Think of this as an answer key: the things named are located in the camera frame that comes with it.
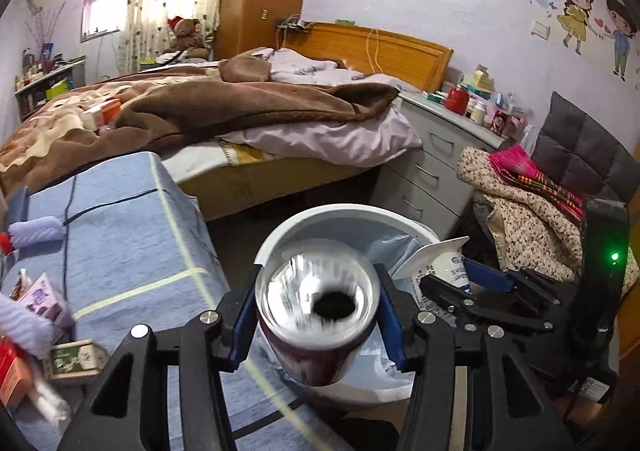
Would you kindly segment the red jar on cabinet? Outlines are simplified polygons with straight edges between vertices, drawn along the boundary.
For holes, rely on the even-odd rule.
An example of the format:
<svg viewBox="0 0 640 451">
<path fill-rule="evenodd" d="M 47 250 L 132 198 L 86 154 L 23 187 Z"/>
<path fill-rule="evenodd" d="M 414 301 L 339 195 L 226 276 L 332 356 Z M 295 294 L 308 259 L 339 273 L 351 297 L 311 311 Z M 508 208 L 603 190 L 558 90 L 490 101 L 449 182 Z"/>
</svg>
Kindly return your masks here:
<svg viewBox="0 0 640 451">
<path fill-rule="evenodd" d="M 459 115 L 465 115 L 469 104 L 470 95 L 468 91 L 460 86 L 449 89 L 445 100 L 445 108 Z"/>
</svg>

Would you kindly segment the purple grape milk carton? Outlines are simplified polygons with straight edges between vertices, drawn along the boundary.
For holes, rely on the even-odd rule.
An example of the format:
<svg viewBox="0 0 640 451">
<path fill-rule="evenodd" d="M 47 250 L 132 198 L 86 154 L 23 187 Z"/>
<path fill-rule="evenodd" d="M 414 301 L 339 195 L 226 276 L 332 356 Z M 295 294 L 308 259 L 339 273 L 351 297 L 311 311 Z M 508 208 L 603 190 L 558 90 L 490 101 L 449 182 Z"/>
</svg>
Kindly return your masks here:
<svg viewBox="0 0 640 451">
<path fill-rule="evenodd" d="M 61 330 L 70 329 L 75 324 L 66 299 L 45 273 L 32 282 L 17 303 L 36 315 L 50 320 Z"/>
</svg>

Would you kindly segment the orange box on bed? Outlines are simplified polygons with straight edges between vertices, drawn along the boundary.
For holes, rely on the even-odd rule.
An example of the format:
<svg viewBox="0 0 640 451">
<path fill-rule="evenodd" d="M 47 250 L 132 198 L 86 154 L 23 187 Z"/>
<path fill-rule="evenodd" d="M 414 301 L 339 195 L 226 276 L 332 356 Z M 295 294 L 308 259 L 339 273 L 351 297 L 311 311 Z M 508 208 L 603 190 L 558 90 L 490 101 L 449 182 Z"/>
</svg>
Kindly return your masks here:
<svg viewBox="0 0 640 451">
<path fill-rule="evenodd" d="M 122 103 L 118 98 L 111 98 L 95 104 L 81 113 L 82 126 L 86 130 L 99 130 L 106 126 L 120 112 Z"/>
</svg>

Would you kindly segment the red soda can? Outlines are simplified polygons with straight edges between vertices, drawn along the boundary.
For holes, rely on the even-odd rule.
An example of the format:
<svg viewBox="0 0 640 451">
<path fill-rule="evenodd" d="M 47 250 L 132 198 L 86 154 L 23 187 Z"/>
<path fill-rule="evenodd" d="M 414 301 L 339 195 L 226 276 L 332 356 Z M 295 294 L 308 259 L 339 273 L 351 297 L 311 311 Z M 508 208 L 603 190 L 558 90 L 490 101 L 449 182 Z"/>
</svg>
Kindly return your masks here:
<svg viewBox="0 0 640 451">
<path fill-rule="evenodd" d="M 371 334 L 381 283 L 372 263 L 337 241 L 288 243 L 255 282 L 262 334 L 299 384 L 328 386 L 346 373 Z"/>
</svg>

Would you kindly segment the green tea carton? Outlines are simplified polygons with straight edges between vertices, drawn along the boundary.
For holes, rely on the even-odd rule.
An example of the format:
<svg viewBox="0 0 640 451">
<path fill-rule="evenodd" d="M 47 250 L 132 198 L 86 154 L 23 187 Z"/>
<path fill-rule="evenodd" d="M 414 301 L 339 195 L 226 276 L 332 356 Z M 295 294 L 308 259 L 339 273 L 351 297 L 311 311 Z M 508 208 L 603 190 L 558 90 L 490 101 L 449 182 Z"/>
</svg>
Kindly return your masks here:
<svg viewBox="0 0 640 451">
<path fill-rule="evenodd" d="M 55 345 L 42 360 L 44 377 L 65 385 L 87 385 L 100 375 L 108 359 L 107 351 L 91 339 Z"/>
</svg>

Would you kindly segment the brown fleece blanket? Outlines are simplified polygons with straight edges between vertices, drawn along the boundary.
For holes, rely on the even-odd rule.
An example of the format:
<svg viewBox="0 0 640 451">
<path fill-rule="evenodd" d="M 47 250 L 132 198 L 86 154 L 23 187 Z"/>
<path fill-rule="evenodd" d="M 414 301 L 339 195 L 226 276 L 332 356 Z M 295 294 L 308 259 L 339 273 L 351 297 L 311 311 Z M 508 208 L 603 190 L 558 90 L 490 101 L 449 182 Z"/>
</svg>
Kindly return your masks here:
<svg viewBox="0 0 640 451">
<path fill-rule="evenodd" d="M 388 111 L 397 89 L 271 81 L 270 64 L 236 56 L 218 67 L 169 67 L 72 90 L 49 101 L 1 147 L 1 189 L 37 192 L 125 154 L 165 154 L 237 130 L 309 122 L 358 123 Z M 95 132 L 81 113 L 118 98 Z"/>
</svg>

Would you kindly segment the orange red medicine box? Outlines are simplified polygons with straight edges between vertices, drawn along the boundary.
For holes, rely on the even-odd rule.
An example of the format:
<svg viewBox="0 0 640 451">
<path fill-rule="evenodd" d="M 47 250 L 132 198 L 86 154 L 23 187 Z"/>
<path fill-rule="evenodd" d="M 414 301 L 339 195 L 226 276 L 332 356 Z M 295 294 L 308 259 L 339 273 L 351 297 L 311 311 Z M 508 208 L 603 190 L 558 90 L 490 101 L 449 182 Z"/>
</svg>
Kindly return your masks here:
<svg viewBox="0 0 640 451">
<path fill-rule="evenodd" d="M 7 409 L 15 409 L 34 387 L 26 353 L 6 336 L 0 344 L 0 387 Z"/>
</svg>

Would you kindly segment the grey bedside drawer cabinet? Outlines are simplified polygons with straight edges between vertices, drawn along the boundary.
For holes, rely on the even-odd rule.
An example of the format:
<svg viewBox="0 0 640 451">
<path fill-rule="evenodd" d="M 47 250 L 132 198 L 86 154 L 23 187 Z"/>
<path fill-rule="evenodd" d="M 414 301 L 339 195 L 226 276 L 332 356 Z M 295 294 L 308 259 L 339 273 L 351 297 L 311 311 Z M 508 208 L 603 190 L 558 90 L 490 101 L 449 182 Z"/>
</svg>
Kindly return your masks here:
<svg viewBox="0 0 640 451">
<path fill-rule="evenodd" d="M 460 154 L 468 147 L 494 152 L 506 146 L 506 139 L 422 94 L 400 94 L 399 111 L 419 134 L 422 146 L 382 167 L 371 203 L 447 239 L 473 195 L 473 188 L 457 177 Z"/>
</svg>

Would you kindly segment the blue patterned table cover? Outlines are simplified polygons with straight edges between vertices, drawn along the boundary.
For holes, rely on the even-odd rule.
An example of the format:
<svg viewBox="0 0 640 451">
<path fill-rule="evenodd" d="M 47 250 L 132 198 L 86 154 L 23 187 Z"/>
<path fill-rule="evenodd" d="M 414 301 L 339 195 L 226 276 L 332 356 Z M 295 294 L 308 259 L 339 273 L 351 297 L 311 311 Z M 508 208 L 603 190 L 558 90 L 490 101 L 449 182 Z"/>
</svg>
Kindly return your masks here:
<svg viewBox="0 0 640 451">
<path fill-rule="evenodd" d="M 134 325 L 181 327 L 228 291 L 198 204 L 154 153 L 100 163 L 16 206 L 19 219 L 60 219 L 66 237 L 4 257 L 2 292 L 11 292 L 21 273 L 46 275 L 65 295 L 76 337 L 108 351 Z M 240 449 L 345 448 L 284 385 L 259 344 L 221 382 Z"/>
</svg>

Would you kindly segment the grey padded chair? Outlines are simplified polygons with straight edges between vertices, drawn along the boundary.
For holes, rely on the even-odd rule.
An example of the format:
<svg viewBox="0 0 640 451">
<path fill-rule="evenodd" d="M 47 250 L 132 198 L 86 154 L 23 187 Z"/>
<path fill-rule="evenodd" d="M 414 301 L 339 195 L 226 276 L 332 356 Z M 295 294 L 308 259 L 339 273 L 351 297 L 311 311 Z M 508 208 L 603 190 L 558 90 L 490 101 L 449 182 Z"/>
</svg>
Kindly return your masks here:
<svg viewBox="0 0 640 451">
<path fill-rule="evenodd" d="M 639 188 L 639 162 L 608 130 L 558 93 L 530 156 L 575 196 L 629 203 Z"/>
</svg>

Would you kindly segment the floral quilted cloth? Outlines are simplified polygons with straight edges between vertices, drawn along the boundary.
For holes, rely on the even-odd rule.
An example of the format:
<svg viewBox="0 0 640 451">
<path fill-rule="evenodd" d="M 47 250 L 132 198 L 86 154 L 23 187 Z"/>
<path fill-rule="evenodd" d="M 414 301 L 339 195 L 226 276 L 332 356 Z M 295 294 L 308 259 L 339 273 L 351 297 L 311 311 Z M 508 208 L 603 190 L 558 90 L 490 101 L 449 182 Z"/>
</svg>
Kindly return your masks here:
<svg viewBox="0 0 640 451">
<path fill-rule="evenodd" d="M 579 228 L 549 200 L 504 182 L 489 153 L 466 147 L 458 179 L 474 189 L 480 226 L 494 242 L 501 270 L 533 269 L 560 282 L 575 282 L 582 268 Z"/>
</svg>

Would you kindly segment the wooden headboard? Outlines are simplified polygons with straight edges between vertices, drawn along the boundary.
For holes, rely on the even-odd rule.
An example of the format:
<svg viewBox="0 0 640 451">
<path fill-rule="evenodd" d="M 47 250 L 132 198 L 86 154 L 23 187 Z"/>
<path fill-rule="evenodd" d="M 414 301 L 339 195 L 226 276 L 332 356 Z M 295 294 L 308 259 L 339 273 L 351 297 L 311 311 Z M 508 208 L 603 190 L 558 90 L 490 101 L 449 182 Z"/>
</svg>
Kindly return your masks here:
<svg viewBox="0 0 640 451">
<path fill-rule="evenodd" d="M 314 22 L 304 30 L 285 29 L 281 45 L 363 74 L 395 76 L 427 92 L 442 85 L 454 53 L 450 47 L 405 34 L 326 22 Z"/>
</svg>

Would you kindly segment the white yogurt cup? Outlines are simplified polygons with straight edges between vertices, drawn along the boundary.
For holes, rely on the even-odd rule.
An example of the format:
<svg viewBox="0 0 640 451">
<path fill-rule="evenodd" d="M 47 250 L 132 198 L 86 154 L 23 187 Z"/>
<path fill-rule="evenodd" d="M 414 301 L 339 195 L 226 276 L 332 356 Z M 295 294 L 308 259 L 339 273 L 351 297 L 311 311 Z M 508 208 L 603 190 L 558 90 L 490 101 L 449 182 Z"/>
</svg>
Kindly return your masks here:
<svg viewBox="0 0 640 451">
<path fill-rule="evenodd" d="M 456 237 L 422 246 L 405 263 L 402 263 L 392 275 L 397 289 L 412 295 L 421 310 L 426 310 L 456 325 L 456 317 L 446 309 L 439 307 L 420 291 L 420 281 L 424 275 L 436 278 L 471 294 L 470 281 L 464 269 L 461 248 L 469 241 L 468 237 Z"/>
</svg>

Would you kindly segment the pink bed sheet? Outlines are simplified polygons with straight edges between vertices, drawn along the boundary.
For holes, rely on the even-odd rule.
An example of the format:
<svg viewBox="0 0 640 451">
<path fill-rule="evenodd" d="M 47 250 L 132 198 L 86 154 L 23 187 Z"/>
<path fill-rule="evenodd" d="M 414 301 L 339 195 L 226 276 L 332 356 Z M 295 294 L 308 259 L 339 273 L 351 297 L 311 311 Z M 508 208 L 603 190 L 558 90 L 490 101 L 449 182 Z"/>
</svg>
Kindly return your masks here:
<svg viewBox="0 0 640 451">
<path fill-rule="evenodd" d="M 366 75 L 343 69 L 335 61 L 314 60 L 293 49 L 253 49 L 244 54 L 270 64 L 271 79 L 279 83 L 338 86 L 378 83 L 397 90 L 411 85 L 384 73 Z M 219 142 L 248 145 L 262 152 L 286 158 L 313 158 L 335 165 L 373 167 L 390 162 L 411 149 L 422 146 L 422 139 L 409 120 L 399 112 L 396 98 L 390 110 L 377 119 L 358 123 L 293 123 L 224 134 Z"/>
</svg>

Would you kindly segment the brown teddy bear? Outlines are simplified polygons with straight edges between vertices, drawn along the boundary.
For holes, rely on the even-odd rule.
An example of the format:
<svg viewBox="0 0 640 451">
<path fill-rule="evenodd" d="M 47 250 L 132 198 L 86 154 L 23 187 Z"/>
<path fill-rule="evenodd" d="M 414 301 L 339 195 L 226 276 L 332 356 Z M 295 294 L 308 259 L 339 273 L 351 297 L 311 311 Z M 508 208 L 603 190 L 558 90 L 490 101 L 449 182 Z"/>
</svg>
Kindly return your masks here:
<svg viewBox="0 0 640 451">
<path fill-rule="evenodd" d="M 209 48 L 205 43 L 202 25 L 198 19 L 175 16 L 168 20 L 172 37 L 166 52 L 180 52 L 186 58 L 209 57 Z"/>
</svg>

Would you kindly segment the cluttered shelf desk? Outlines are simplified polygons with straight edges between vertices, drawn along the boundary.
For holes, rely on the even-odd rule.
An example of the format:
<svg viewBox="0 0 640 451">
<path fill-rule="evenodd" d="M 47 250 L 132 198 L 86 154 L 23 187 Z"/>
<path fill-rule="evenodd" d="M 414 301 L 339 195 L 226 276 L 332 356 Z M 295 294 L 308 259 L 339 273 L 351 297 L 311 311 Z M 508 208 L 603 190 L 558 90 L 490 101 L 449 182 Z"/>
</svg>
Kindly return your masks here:
<svg viewBox="0 0 640 451">
<path fill-rule="evenodd" d="M 63 62 L 48 73 L 35 73 L 28 78 L 19 78 L 14 96 L 18 115 L 26 121 L 53 98 L 86 85 L 86 57 Z"/>
</svg>

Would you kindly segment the white trash bin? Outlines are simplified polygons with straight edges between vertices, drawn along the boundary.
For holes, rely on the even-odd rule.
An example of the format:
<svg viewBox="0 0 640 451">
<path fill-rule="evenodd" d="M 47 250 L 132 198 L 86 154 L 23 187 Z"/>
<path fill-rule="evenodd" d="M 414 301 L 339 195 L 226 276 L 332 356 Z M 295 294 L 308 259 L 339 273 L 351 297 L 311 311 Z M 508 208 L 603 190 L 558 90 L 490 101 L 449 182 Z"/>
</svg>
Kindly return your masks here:
<svg viewBox="0 0 640 451">
<path fill-rule="evenodd" d="M 438 241 L 416 220 L 357 204 L 309 208 L 266 237 L 254 259 L 260 341 L 293 389 L 347 410 L 409 398 L 413 375 L 388 358 L 374 323 L 374 267 L 406 292 L 399 268 Z"/>
</svg>

